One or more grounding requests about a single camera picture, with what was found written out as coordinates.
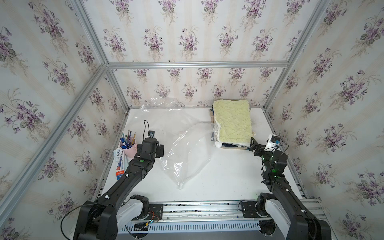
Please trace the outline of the clear plastic vacuum bag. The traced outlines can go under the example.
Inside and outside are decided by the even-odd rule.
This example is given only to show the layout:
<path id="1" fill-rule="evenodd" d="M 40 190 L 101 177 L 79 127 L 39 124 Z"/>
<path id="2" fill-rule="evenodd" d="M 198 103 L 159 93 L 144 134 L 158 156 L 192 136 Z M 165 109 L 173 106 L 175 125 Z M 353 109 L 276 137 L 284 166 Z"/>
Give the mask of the clear plastic vacuum bag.
<path id="1" fill-rule="evenodd" d="M 139 141 L 148 130 L 155 131 L 165 146 L 162 171 L 180 190 L 211 161 L 215 148 L 211 136 L 218 126 L 211 123 L 208 108 L 184 108 L 176 99 L 154 98 L 131 113 L 127 125 Z"/>

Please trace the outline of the light green knitted blanket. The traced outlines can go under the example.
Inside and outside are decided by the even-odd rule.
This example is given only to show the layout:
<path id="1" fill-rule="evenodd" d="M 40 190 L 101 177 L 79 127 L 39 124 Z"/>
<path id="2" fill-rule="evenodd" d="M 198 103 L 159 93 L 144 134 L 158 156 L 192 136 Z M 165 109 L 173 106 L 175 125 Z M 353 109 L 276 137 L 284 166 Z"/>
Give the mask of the light green knitted blanket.
<path id="1" fill-rule="evenodd" d="M 216 100 L 213 110 L 220 142 L 250 146 L 253 130 L 247 100 Z"/>

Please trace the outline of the beige floral fleece blanket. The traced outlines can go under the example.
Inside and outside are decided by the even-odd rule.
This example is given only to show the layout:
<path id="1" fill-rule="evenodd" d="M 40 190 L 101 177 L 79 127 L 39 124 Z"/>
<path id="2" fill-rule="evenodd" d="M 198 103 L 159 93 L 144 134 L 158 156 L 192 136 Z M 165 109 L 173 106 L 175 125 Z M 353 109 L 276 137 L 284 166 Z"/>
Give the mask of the beige floral fleece blanket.
<path id="1" fill-rule="evenodd" d="M 212 108 L 210 109 L 210 118 L 211 118 L 211 123 L 214 123 L 215 122 L 214 110 Z"/>

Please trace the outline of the navy star pattern blanket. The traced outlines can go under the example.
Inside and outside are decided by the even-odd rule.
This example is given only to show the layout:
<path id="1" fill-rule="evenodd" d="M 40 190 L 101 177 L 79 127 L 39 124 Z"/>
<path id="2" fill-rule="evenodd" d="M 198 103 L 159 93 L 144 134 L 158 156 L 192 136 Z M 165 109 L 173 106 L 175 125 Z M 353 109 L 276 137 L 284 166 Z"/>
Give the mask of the navy star pattern blanket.
<path id="1" fill-rule="evenodd" d="M 249 146 L 245 146 L 245 145 L 220 142 L 218 139 L 218 133 L 216 133 L 216 132 L 212 133 L 211 141 L 214 142 L 215 147 L 219 148 L 219 149 L 238 149 L 238 150 L 248 150 L 249 149 Z"/>

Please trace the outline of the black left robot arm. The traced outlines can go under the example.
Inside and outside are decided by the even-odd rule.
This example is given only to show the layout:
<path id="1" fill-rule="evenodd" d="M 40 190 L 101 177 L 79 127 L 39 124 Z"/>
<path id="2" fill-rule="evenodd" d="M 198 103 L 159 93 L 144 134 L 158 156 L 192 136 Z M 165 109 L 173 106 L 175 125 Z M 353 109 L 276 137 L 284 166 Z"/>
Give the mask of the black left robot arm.
<path id="1" fill-rule="evenodd" d="M 145 138 L 137 145 L 137 153 L 129 162 L 123 176 L 95 201 L 86 201 L 80 206 L 74 240 L 115 240 L 118 231 L 137 216 L 146 215 L 143 207 L 148 199 L 133 196 L 123 204 L 134 187 L 153 168 L 156 158 L 164 156 L 164 145 L 154 137 Z"/>

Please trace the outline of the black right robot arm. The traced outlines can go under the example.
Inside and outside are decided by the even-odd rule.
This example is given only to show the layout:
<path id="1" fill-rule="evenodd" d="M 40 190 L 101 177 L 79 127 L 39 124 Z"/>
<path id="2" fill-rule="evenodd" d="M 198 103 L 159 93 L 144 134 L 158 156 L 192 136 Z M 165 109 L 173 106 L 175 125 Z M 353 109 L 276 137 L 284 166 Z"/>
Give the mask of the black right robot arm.
<path id="1" fill-rule="evenodd" d="M 331 227 L 319 220 L 293 192 L 284 171 L 288 155 L 280 150 L 281 138 L 269 135 L 266 145 L 250 139 L 249 151 L 262 160 L 261 177 L 270 191 L 257 199 L 256 212 L 271 217 L 286 240 L 331 240 Z"/>

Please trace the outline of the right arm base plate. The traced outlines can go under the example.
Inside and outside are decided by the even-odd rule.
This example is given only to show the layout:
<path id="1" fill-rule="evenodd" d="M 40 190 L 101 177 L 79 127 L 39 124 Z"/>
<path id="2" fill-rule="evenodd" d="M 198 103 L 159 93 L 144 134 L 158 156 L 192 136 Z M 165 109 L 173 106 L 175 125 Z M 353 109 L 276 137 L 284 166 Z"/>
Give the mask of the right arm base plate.
<path id="1" fill-rule="evenodd" d="M 287 216 L 286 211 L 278 200 L 240 201 L 239 210 L 244 218 L 279 218 Z"/>

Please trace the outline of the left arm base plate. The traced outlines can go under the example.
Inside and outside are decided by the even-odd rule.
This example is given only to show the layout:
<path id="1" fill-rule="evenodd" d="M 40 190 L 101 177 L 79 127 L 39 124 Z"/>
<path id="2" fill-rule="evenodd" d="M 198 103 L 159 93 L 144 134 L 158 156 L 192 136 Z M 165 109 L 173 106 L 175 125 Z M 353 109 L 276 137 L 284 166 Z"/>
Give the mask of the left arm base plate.
<path id="1" fill-rule="evenodd" d="M 163 204 L 127 203 L 123 205 L 118 213 L 119 223 L 128 223 L 132 221 L 159 221 L 163 218 Z"/>

